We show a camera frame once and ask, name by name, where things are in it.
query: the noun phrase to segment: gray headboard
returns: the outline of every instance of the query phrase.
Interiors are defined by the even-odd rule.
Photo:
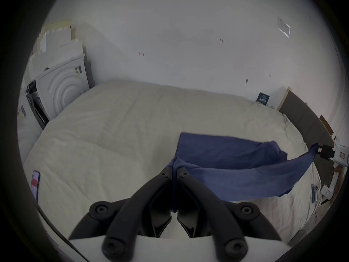
[[[295,125],[303,136],[303,140],[308,148],[315,143],[319,145],[334,146],[334,142],[321,120],[316,114],[292,91],[288,91],[285,101],[279,110],[285,114]],[[319,172],[321,185],[329,186],[331,183],[331,174],[333,170],[333,161],[327,161],[316,155],[315,166]]]

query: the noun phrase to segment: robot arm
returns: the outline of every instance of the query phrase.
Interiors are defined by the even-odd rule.
[[[334,168],[338,166],[342,166],[343,168],[348,167],[349,147],[340,145],[338,137],[336,137],[336,143],[333,148],[327,145],[319,146],[318,154],[320,155],[320,157],[326,160],[332,160]],[[333,196],[334,188],[338,181],[338,176],[339,173],[334,172],[330,187],[324,185],[321,189],[322,195],[324,195],[328,200],[331,200]]]

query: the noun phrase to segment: phone screen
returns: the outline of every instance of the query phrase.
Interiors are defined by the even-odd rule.
[[[38,171],[33,171],[30,189],[36,201],[38,201],[39,181],[40,181],[40,173]]]

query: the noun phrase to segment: blue towel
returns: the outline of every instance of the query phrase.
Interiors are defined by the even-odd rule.
[[[231,202],[287,194],[308,170],[317,150],[314,144],[307,153],[287,161],[287,153],[276,142],[181,133],[168,166],[172,166],[174,188],[177,169],[185,167],[218,198]]]

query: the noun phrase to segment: white comforter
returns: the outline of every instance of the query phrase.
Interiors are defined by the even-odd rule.
[[[39,205],[68,237],[92,203],[131,197],[158,174],[173,158],[182,131],[274,140],[288,159],[308,150],[286,116],[259,103],[233,95],[115,81],[81,95],[50,121],[24,170],[29,183],[33,170],[41,173]],[[284,242],[320,204],[320,191],[311,203],[312,184],[321,187],[314,164],[290,193],[252,200]]]

